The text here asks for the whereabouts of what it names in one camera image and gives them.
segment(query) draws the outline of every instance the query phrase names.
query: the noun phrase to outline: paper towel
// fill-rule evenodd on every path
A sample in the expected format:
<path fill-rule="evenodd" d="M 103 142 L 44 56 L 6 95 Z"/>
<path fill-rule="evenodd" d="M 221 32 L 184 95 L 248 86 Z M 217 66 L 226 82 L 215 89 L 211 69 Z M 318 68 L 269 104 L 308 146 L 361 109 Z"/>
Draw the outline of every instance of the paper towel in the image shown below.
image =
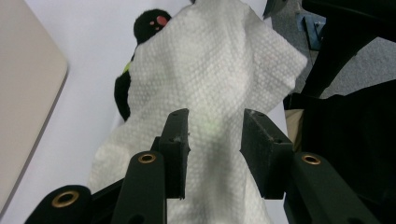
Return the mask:
<path fill-rule="evenodd" d="M 188 108 L 186 199 L 168 200 L 168 222 L 270 222 L 239 152 L 244 109 L 269 112 L 305 64 L 246 4 L 196 1 L 136 49 L 131 117 L 98 149 L 89 187 L 123 178 L 131 157 L 161 136 L 167 115 Z"/>

